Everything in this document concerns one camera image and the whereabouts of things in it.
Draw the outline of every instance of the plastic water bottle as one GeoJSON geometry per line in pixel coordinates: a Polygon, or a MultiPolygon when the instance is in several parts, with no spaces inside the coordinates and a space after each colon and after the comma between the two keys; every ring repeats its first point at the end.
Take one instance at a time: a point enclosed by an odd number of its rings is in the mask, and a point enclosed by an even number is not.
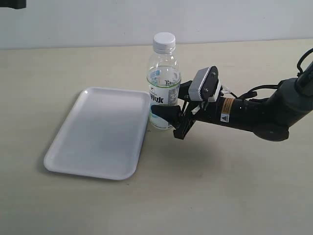
{"type": "MultiPolygon", "coordinates": [[[[175,36],[167,32],[156,34],[153,37],[153,50],[147,72],[151,105],[175,106],[181,81],[175,56],[175,36]]],[[[158,129],[168,130],[172,127],[151,111],[149,119],[158,129]]]]}

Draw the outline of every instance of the yellow warning sticker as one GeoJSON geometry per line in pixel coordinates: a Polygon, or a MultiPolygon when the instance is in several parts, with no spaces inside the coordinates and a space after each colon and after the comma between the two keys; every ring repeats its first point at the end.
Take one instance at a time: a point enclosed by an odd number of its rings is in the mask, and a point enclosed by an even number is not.
{"type": "Polygon", "coordinates": [[[225,98],[222,111],[221,111],[222,122],[229,122],[229,114],[230,114],[230,110],[231,110],[231,106],[233,105],[233,102],[234,102],[234,99],[225,98]]]}

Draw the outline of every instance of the beige table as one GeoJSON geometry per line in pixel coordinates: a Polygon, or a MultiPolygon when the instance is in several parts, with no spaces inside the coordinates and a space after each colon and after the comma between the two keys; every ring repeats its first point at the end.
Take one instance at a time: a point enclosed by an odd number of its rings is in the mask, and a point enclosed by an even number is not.
{"type": "MultiPolygon", "coordinates": [[[[177,52],[183,81],[216,65],[221,81],[242,94],[295,77],[312,46],[313,40],[215,43],[178,45],[177,52]]],[[[126,181],[44,169],[76,95],[88,86],[147,90],[151,53],[0,51],[0,234],[311,235],[313,113],[278,143],[200,122],[180,141],[148,126],[137,171],[126,181]]]]}

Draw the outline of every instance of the robotic arm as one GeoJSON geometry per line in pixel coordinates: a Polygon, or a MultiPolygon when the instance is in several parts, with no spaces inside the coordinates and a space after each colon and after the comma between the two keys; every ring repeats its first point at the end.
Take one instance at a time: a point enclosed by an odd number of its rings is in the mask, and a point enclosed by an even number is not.
{"type": "Polygon", "coordinates": [[[174,137],[182,140],[197,120],[250,131],[268,141],[286,140],[289,127],[313,109],[313,62],[305,71],[301,69],[302,61],[312,52],[313,48],[299,60],[297,78],[258,86],[240,97],[220,83],[216,66],[199,70],[193,81],[180,85],[182,108],[153,105],[152,113],[172,124],[174,137]],[[276,91],[269,98],[254,99],[259,89],[276,91]]]}

